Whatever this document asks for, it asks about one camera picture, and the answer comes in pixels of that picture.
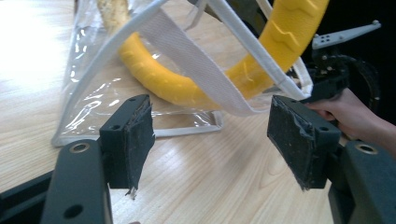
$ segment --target yellow flexible tube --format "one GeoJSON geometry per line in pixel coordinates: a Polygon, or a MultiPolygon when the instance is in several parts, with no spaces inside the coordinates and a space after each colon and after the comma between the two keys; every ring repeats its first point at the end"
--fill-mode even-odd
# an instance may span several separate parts
{"type": "MultiPolygon", "coordinates": [[[[260,42],[283,71],[287,71],[310,43],[323,17],[329,0],[275,0],[274,10],[260,42]]],[[[175,105],[198,109],[219,109],[188,77],[168,70],[155,59],[132,34],[120,47],[119,55],[144,87],[175,105]]],[[[273,81],[248,55],[226,75],[246,99],[261,93],[273,81]]]]}

